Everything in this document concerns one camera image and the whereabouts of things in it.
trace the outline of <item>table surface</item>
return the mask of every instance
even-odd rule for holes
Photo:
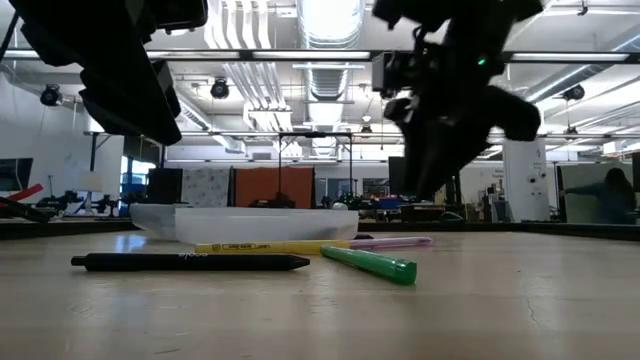
[[[377,236],[412,234],[379,234]],[[116,233],[0,242],[0,359],[639,359],[640,244],[433,233],[403,287],[313,257],[287,273],[87,273]]]

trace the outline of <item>yellow highlighter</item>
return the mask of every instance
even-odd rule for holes
[[[323,245],[349,249],[351,242],[342,240],[274,241],[239,244],[200,244],[196,254],[293,254],[320,255]]]

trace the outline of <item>orange partition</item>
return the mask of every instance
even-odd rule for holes
[[[275,199],[278,168],[236,169],[236,206],[248,207],[255,200]],[[313,168],[282,167],[282,192],[296,208],[310,209]]]

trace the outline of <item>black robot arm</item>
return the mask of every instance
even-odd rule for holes
[[[156,30],[194,29],[206,0],[9,0],[22,34],[42,61],[83,70],[87,111],[111,134],[181,139],[180,104],[166,62],[151,63],[143,44]]]
[[[383,97],[411,90],[384,113],[405,138],[407,190],[429,197],[489,147],[494,126],[511,140],[535,139],[536,107],[489,82],[504,71],[500,54],[513,24],[541,11],[539,0],[376,1],[373,15],[390,29],[402,17],[420,24],[413,52],[382,55],[382,83],[374,86]],[[447,20],[442,43],[424,41]]]

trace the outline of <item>green marker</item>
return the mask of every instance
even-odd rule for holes
[[[323,256],[366,270],[398,284],[412,285],[416,282],[418,266],[405,259],[330,245],[323,245],[320,252]]]

